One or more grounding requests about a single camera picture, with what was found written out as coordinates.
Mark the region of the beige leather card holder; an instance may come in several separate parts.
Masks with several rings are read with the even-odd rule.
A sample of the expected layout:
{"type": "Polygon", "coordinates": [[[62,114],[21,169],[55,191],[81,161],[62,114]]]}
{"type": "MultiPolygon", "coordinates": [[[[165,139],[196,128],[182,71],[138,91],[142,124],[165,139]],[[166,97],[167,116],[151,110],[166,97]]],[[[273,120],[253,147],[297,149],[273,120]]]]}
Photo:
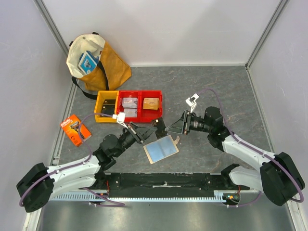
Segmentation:
{"type": "Polygon", "coordinates": [[[178,153],[179,149],[177,147],[177,144],[179,143],[179,141],[179,136],[177,136],[176,139],[173,140],[171,135],[167,135],[145,145],[143,148],[150,164],[154,164],[160,160],[163,160],[169,156],[178,153]]]}

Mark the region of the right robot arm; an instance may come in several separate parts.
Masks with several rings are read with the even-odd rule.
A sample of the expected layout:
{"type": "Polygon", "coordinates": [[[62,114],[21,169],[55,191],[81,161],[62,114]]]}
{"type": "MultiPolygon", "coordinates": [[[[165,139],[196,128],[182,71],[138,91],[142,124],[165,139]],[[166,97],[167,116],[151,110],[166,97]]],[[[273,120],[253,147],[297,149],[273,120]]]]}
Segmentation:
{"type": "Polygon", "coordinates": [[[221,186],[232,189],[236,185],[258,190],[273,202],[282,206],[288,201],[304,201],[305,183],[289,154],[275,154],[260,149],[235,135],[224,123],[220,109],[208,107],[204,117],[184,111],[167,132],[189,134],[190,131],[205,132],[209,143],[222,152],[231,154],[251,169],[232,164],[222,171],[221,186]]]}

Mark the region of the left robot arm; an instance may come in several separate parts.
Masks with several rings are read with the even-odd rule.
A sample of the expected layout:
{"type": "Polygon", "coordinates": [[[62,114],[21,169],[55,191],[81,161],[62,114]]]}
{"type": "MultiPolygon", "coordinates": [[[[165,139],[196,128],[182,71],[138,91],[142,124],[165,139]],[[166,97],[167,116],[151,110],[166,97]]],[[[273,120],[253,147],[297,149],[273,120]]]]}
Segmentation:
{"type": "Polygon", "coordinates": [[[135,143],[144,144],[156,131],[155,127],[141,127],[131,122],[120,136],[106,135],[99,148],[88,157],[57,166],[35,164],[16,185],[19,205],[31,213],[63,193],[91,186],[101,189],[106,183],[104,172],[116,163],[115,158],[135,143]]]}

